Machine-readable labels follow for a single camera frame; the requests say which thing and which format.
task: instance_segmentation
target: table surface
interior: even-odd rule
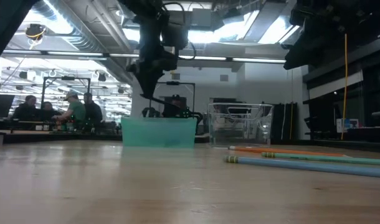
[[[354,157],[380,153],[330,151]],[[127,149],[116,141],[0,149],[5,223],[380,223],[380,178],[228,164],[229,152]]]

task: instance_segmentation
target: man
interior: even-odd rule
[[[93,96],[91,93],[85,93],[83,95],[83,100],[85,102],[86,116],[85,120],[90,120],[93,124],[100,124],[103,120],[102,109],[93,101]]]
[[[61,113],[53,109],[51,102],[44,102],[43,110],[40,112],[40,115],[43,121],[51,121],[53,116],[61,115]]]
[[[63,115],[55,115],[52,118],[58,121],[68,120],[73,115],[76,123],[85,121],[85,106],[79,101],[78,94],[70,91],[65,96],[65,101],[70,103],[68,110]]]
[[[12,118],[18,119],[20,121],[35,121],[37,117],[37,109],[35,107],[35,104],[35,96],[26,96],[25,103],[21,103],[19,107],[16,108]]]
[[[182,102],[180,100],[180,96],[175,94],[172,96],[172,102],[173,105],[165,105],[164,107],[164,112],[163,112],[163,117],[164,118],[175,118],[179,116]]]

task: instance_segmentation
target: clear plastic container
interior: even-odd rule
[[[196,119],[123,118],[124,146],[193,148]]]
[[[211,103],[208,120],[211,146],[270,146],[273,105]]]

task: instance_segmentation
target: orange pencil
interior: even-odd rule
[[[314,155],[314,156],[336,156],[336,157],[346,156],[344,154],[337,154],[337,153],[307,152],[307,151],[296,151],[296,150],[287,150],[287,149],[271,149],[271,148],[259,148],[259,147],[231,146],[231,147],[229,147],[229,150],[235,150],[235,151],[241,151],[241,152],[253,152],[253,153],[277,152],[277,153]]]

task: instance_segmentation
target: robotic arm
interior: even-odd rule
[[[162,0],[118,1],[136,14],[133,22],[140,25],[139,59],[127,70],[139,81],[143,97],[162,103],[153,97],[157,82],[164,75],[163,71],[177,69],[179,50],[188,44],[184,9],[179,3],[163,4]],[[168,4],[182,7],[183,24],[169,21],[169,11],[165,7]],[[165,51],[164,47],[174,47],[174,53]]]

